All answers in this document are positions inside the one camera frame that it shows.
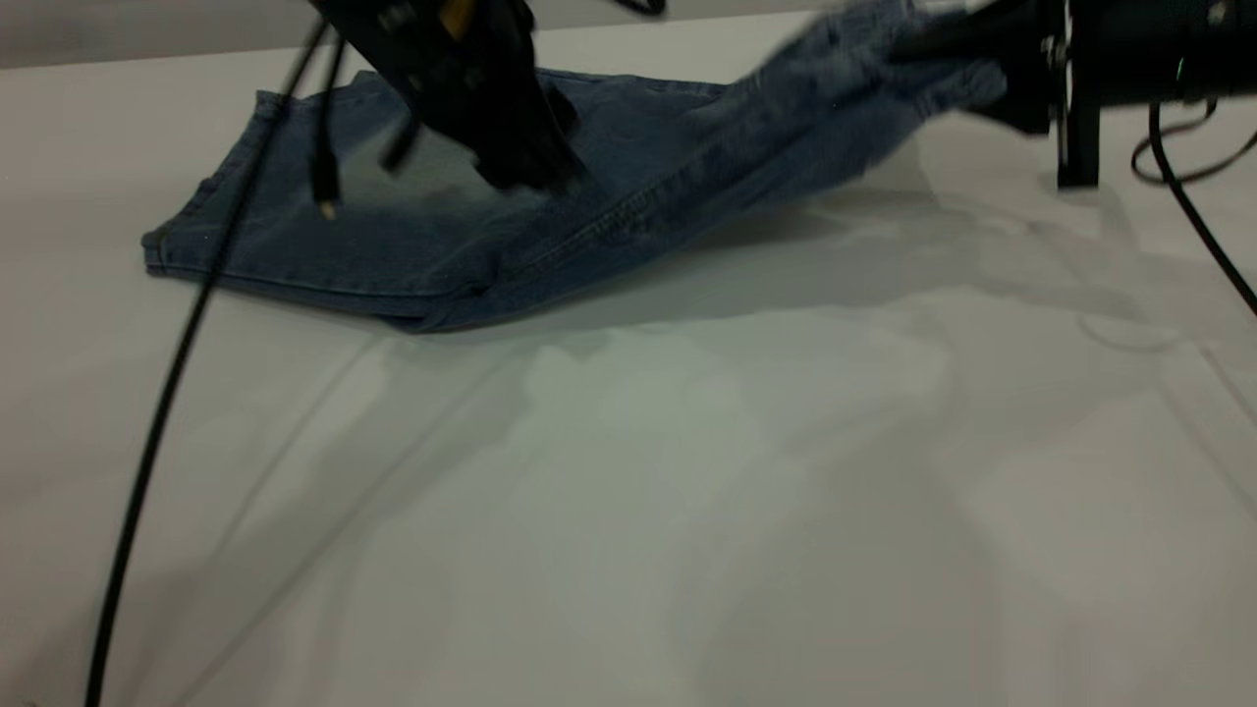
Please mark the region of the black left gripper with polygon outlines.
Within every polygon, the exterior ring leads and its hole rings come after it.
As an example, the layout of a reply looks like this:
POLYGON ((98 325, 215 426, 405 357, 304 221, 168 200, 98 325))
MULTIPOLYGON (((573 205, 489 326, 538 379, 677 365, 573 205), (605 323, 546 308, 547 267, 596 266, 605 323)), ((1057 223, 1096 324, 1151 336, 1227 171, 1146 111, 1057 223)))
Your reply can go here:
POLYGON ((498 190, 568 190, 585 176, 574 104, 535 75, 524 1, 317 1, 339 36, 396 91, 420 125, 476 148, 498 190), (546 136, 546 180, 534 155, 546 136))

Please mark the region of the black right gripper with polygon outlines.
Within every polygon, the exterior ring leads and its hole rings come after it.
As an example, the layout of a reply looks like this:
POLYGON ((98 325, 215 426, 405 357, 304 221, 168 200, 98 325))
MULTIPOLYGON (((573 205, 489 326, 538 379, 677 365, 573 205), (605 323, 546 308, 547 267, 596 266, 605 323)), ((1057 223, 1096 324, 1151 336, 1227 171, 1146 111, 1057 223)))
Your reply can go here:
POLYGON ((1063 103, 1056 54, 1065 44, 1065 26, 1063 1, 992 1, 965 18, 900 36, 887 58, 993 60, 1006 77, 1006 93, 968 113, 1019 135, 1048 135, 1063 103))

